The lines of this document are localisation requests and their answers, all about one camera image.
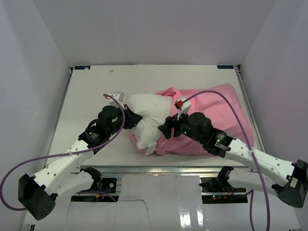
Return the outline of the white pillow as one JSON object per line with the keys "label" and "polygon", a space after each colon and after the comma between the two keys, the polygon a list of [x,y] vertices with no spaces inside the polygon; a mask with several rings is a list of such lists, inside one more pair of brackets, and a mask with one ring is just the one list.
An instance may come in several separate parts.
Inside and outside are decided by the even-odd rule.
{"label": "white pillow", "polygon": [[173,99],[158,94],[135,94],[126,99],[128,108],[142,117],[132,129],[132,139],[145,156],[155,152],[162,132],[158,127],[169,116]]}

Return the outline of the pink floral pillowcase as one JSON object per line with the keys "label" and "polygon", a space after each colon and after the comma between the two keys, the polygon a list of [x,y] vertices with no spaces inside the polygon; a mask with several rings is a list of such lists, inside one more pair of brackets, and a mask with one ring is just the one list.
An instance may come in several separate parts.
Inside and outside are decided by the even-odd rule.
{"label": "pink floral pillowcase", "polygon": [[[201,112],[211,120],[213,127],[228,132],[245,143],[254,145],[255,138],[250,123],[231,84],[222,84],[209,88],[208,93],[205,93],[202,89],[179,90],[171,87],[155,94],[172,97],[173,102],[169,116],[173,116],[178,112],[174,105],[177,99],[192,96],[189,114]],[[159,155],[170,153],[209,155],[200,144],[184,135],[177,138],[171,137],[167,140],[163,134],[158,140],[154,153]]]}

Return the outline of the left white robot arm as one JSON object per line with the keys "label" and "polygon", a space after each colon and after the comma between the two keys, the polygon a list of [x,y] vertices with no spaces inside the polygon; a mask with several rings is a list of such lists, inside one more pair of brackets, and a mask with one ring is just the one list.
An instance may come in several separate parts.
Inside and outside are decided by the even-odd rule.
{"label": "left white robot arm", "polygon": [[32,176],[24,174],[18,182],[18,201],[33,216],[42,220],[56,206],[56,199],[70,191],[75,194],[89,190],[97,192],[102,186],[102,175],[92,167],[71,175],[83,162],[92,158],[110,142],[110,138],[121,129],[132,129],[142,116],[124,107],[105,106],[98,117],[91,121],[65,156],[54,160],[50,165]]}

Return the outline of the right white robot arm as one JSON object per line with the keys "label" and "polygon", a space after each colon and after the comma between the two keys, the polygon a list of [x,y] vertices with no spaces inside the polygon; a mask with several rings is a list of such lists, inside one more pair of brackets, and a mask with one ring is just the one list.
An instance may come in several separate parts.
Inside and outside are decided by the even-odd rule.
{"label": "right white robot arm", "polygon": [[166,118],[158,129],[165,138],[184,135],[202,145],[208,153],[236,161],[257,172],[245,172],[223,167],[217,177],[218,188],[228,192],[232,188],[250,188],[266,191],[285,204],[302,208],[308,194],[308,164],[282,160],[255,148],[246,142],[213,127],[203,113],[174,115]]}

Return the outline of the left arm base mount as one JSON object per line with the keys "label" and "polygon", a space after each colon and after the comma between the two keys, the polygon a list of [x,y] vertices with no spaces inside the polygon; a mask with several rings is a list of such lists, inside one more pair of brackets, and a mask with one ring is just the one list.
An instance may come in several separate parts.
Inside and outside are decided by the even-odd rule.
{"label": "left arm base mount", "polygon": [[78,195],[95,196],[95,200],[101,202],[105,198],[111,202],[117,200],[111,195],[116,192],[116,178],[104,178],[102,173],[93,167],[82,168],[80,173],[87,173],[93,180],[91,187],[77,192]]}

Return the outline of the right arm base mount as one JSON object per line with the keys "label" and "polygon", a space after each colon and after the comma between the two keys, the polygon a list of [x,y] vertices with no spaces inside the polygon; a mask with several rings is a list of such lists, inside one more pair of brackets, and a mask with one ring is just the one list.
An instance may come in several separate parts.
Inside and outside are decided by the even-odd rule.
{"label": "right arm base mount", "polygon": [[245,188],[234,188],[228,183],[233,167],[223,167],[216,177],[202,177],[199,186],[204,205],[246,204],[248,203]]}

